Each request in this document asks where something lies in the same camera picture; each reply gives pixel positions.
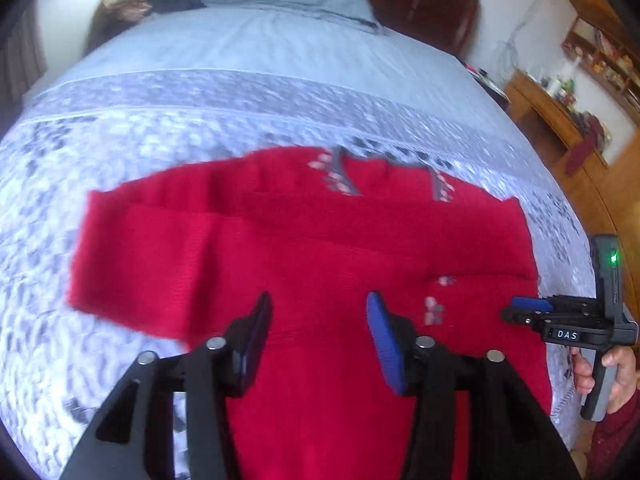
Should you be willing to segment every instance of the person's arm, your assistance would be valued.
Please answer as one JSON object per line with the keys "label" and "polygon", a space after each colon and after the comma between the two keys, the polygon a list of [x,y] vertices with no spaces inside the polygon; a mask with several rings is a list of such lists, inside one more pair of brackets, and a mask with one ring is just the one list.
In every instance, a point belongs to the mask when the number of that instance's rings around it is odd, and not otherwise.
{"label": "person's arm", "polygon": [[[591,377],[591,364],[577,348],[572,348],[572,355],[576,390],[579,394],[588,394],[595,384]],[[607,416],[593,433],[588,456],[587,478],[590,480],[606,478],[607,471],[640,422],[635,354],[631,348],[615,347],[602,358],[602,363],[607,367],[618,366],[618,374],[609,396]]]}

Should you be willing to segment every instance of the blue gripper pad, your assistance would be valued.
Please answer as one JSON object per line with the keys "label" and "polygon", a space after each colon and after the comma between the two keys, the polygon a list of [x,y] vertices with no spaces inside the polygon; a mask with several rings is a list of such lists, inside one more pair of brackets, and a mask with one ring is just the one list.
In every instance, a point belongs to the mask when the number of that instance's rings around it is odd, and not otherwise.
{"label": "blue gripper pad", "polygon": [[540,298],[524,298],[523,296],[515,296],[511,300],[511,306],[515,308],[523,308],[525,310],[539,310],[540,312],[553,312],[554,306],[547,300]]}
{"label": "blue gripper pad", "polygon": [[367,323],[386,384],[396,395],[405,395],[409,385],[404,364],[416,337],[411,321],[391,314],[380,293],[372,292],[367,296]]}

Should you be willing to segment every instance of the patterned bedspread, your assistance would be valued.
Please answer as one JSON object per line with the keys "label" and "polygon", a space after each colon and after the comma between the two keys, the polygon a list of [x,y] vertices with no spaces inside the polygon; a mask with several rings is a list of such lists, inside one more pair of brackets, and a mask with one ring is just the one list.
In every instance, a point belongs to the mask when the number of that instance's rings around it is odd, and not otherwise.
{"label": "patterned bedspread", "polygon": [[[44,479],[57,478],[100,403],[143,349],[178,344],[71,310],[64,300],[86,193],[273,145],[340,145],[428,163],[517,196],[541,294],[591,296],[588,242],[527,146],[385,98],[285,76],[164,70],[67,82],[41,94],[0,143],[0,417]],[[564,349],[548,347],[552,420],[570,444],[577,396]],[[184,400],[176,471],[188,478]]]}

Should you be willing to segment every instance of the wooden desk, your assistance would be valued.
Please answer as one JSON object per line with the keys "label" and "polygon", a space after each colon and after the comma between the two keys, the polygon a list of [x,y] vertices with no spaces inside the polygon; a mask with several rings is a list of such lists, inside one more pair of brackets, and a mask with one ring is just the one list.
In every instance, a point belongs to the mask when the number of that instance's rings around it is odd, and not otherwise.
{"label": "wooden desk", "polygon": [[640,136],[636,135],[612,166],[594,150],[582,167],[568,176],[569,150],[582,140],[571,116],[520,71],[505,93],[511,101],[511,119],[560,185],[586,233],[620,238],[625,303],[640,319]]}

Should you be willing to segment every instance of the cable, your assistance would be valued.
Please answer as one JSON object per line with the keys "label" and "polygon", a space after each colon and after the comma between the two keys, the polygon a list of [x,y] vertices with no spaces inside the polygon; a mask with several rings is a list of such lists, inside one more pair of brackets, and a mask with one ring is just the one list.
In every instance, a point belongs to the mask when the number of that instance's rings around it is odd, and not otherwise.
{"label": "cable", "polygon": [[495,61],[492,63],[495,70],[493,70],[493,76],[498,79],[498,84],[505,85],[513,70],[518,66],[518,49],[515,41],[518,33],[533,19],[538,10],[538,7],[543,0],[533,0],[529,8],[525,11],[520,22],[514,27],[513,31],[507,41],[499,41],[494,49],[494,55],[492,56]]}

